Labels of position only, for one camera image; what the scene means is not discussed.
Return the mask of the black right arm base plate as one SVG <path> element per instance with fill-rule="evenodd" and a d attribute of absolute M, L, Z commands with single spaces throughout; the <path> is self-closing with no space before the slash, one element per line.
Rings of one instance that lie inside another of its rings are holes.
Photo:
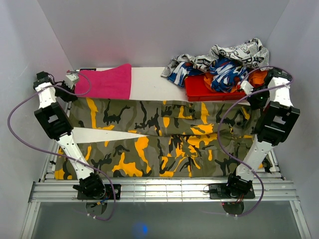
<path fill-rule="evenodd" d="M 243 196 L 243 199 L 255 199 L 255 193 L 251 188 L 246 194 L 239 189 L 234 189 L 228 186 L 226 183 L 209 184 L 208 193 L 210 199 L 239 199 Z"/>

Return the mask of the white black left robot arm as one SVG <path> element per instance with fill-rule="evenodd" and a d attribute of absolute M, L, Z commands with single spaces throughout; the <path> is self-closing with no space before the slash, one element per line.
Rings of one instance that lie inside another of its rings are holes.
<path fill-rule="evenodd" d="M 106 194 L 106 187 L 100 176 L 89 167 L 79 146 L 75 143 L 74 127 L 62 106 L 57 102 L 57 98 L 65 102 L 77 100 L 75 85 L 78 81 L 79 77 L 75 72 L 69 72 L 62 82 L 55 82 L 50 73 L 44 71 L 37 73 L 33 88 L 38 93 L 39 109 L 34 112 L 34 115 L 47 136 L 58 143 L 71 161 L 79 180 L 79 184 L 74 185 L 73 188 L 89 198 L 101 199 Z"/>

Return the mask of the camouflage yellow green trousers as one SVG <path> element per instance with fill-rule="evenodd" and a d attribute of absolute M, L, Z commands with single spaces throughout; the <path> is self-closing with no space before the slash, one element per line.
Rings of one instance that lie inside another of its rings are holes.
<path fill-rule="evenodd" d="M 74 127 L 134 133 L 135 138 L 79 144 L 102 177 L 223 177 L 253 143 L 259 110 L 215 102 L 80 98 Z"/>

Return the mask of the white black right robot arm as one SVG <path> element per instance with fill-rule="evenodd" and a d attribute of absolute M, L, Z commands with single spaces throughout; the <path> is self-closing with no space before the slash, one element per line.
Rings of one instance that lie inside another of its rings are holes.
<path fill-rule="evenodd" d="M 251 108 L 260 110 L 261 115 L 253 129 L 252 146 L 243 162 L 228 177 L 225 192 L 229 197 L 241 198 L 252 192 L 253 173 L 267 154 L 287 139 L 294 127 L 300 110 L 293 106 L 290 99 L 291 81 L 291 75 L 273 68 L 267 72 L 260 87 L 253 87 L 248 81 L 240 84 Z"/>

